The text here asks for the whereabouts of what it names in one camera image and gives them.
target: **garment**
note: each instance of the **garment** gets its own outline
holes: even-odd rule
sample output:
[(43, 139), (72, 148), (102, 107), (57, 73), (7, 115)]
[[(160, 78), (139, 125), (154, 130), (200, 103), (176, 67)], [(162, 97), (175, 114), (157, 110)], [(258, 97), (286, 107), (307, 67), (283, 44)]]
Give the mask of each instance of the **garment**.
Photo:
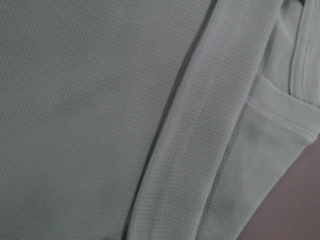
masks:
[(0, 9), (0, 239), (236, 239), (320, 132), (317, 0)]

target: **mauve background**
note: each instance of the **mauve background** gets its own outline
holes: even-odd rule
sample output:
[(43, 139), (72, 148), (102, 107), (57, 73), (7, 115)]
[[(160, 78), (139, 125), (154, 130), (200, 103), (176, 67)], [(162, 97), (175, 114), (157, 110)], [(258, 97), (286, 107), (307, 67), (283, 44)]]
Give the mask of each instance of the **mauve background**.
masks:
[(320, 135), (288, 168), (237, 240), (320, 240)]

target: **gray fabric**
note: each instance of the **gray fabric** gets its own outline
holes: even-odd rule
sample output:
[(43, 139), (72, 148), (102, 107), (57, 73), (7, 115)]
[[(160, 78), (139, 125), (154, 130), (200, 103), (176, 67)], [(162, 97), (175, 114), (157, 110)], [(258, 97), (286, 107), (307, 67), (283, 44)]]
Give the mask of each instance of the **gray fabric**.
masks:
[(0, 2), (1, 240), (236, 239), (320, 132), (320, 3), (209, 6)]

